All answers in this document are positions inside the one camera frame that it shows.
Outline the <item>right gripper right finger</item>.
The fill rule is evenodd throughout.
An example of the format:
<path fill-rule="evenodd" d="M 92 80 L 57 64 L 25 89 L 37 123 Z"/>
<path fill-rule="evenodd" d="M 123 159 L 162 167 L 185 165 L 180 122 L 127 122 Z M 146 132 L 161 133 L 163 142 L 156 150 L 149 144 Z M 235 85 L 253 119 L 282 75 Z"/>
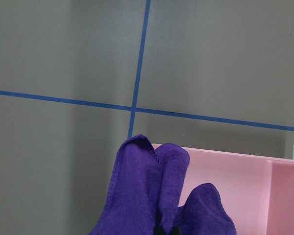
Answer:
<path fill-rule="evenodd" d="M 172 228 L 172 235 L 181 235 L 181 229 L 177 226 Z"/>

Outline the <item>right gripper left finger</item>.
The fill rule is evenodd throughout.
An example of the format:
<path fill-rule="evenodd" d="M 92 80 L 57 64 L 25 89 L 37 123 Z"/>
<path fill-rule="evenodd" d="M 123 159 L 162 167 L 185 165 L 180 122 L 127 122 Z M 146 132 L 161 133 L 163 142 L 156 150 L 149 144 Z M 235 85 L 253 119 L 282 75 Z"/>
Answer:
<path fill-rule="evenodd" d="M 154 235 L 164 235 L 164 229 L 162 226 L 155 226 L 153 228 L 153 234 Z"/>

